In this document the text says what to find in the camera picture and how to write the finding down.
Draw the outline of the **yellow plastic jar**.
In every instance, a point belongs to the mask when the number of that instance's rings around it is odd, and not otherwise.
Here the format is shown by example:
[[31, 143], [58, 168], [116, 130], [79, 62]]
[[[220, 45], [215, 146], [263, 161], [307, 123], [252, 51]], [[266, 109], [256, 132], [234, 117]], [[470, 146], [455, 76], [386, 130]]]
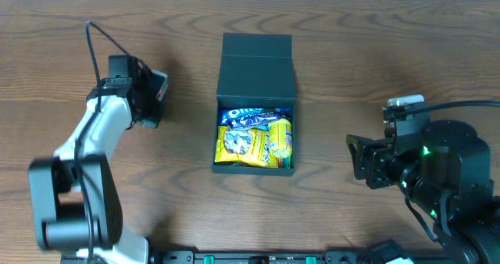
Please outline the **yellow plastic jar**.
[[277, 159], [286, 159], [292, 155], [291, 123], [285, 118], [269, 124], [270, 153]]

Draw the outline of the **blue Oreo cookie pack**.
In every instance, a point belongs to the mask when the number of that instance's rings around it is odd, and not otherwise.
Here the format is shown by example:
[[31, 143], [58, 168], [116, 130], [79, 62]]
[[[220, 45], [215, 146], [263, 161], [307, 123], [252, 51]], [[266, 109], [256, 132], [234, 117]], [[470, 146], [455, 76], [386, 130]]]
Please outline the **blue Oreo cookie pack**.
[[240, 108], [240, 109], [224, 109], [219, 117], [219, 125], [228, 126], [228, 123], [236, 118], [245, 115], [255, 115], [266, 112], [275, 112], [281, 115], [281, 118], [289, 119], [291, 110], [289, 108]]

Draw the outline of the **blue Dairy Milk bar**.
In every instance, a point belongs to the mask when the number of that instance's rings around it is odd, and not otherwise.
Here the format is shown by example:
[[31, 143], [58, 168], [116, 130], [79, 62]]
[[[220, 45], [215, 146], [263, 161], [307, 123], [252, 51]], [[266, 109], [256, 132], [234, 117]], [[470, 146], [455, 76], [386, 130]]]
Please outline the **blue Dairy Milk bar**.
[[281, 115], [275, 112], [245, 115], [231, 120], [228, 126], [232, 129], [252, 129], [267, 126], [270, 123], [278, 121], [280, 118]]

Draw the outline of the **yellow Hacks candy bag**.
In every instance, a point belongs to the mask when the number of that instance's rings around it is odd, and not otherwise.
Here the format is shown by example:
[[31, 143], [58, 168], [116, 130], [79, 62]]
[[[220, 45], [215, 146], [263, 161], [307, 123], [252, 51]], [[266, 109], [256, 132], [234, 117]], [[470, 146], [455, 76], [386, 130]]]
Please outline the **yellow Hacks candy bag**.
[[270, 154], [270, 135], [259, 129], [237, 130], [218, 126], [215, 163], [240, 162], [264, 168], [277, 168]]

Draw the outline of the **Haribo worms candy bag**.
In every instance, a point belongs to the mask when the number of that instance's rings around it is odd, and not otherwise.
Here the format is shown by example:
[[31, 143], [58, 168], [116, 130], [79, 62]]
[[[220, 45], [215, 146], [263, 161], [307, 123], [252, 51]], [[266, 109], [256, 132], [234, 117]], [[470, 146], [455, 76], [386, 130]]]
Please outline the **Haribo worms candy bag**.
[[[261, 167], [261, 165], [257, 164], [248, 164], [246, 162], [232, 162], [233, 166], [248, 166], [248, 167]], [[271, 169], [290, 169], [291, 168], [291, 159], [276, 159], [272, 157], [270, 162], [263, 165], [263, 168], [271, 168]]]

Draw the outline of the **black box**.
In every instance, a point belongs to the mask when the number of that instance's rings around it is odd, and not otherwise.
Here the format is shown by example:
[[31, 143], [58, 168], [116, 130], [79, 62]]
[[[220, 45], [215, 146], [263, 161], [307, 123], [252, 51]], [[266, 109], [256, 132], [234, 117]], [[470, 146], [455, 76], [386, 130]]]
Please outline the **black box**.
[[296, 75], [290, 34], [225, 33], [216, 90], [224, 109], [287, 108], [296, 120]]

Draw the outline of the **red green KitKat bar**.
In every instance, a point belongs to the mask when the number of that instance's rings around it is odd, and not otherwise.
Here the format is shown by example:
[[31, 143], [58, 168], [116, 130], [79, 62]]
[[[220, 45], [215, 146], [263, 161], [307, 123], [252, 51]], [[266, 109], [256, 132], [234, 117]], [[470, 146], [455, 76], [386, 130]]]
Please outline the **red green KitKat bar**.
[[164, 97], [165, 97], [165, 93], [166, 93], [165, 90], [163, 90], [163, 89], [159, 90], [158, 93], [157, 93], [157, 95], [156, 95], [156, 97], [155, 97], [156, 101], [157, 102], [162, 102], [163, 99], [164, 99]]

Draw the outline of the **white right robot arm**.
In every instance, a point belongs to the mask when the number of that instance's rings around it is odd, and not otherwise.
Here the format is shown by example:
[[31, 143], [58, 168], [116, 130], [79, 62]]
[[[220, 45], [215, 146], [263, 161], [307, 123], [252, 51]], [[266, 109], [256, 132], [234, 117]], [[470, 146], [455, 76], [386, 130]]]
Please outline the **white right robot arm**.
[[354, 176], [397, 186], [427, 236], [457, 263], [499, 261], [499, 198], [491, 152], [468, 123], [414, 116], [374, 140], [349, 134]]

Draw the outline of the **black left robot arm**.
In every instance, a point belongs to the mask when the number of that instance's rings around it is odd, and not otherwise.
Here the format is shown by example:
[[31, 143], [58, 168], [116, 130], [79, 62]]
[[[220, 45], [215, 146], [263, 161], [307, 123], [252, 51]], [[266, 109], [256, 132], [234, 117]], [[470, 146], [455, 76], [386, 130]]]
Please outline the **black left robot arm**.
[[169, 86], [166, 73], [140, 70], [101, 80], [70, 137], [28, 169], [37, 245], [63, 262], [147, 263], [148, 240], [123, 226], [109, 160], [135, 123], [156, 128]]

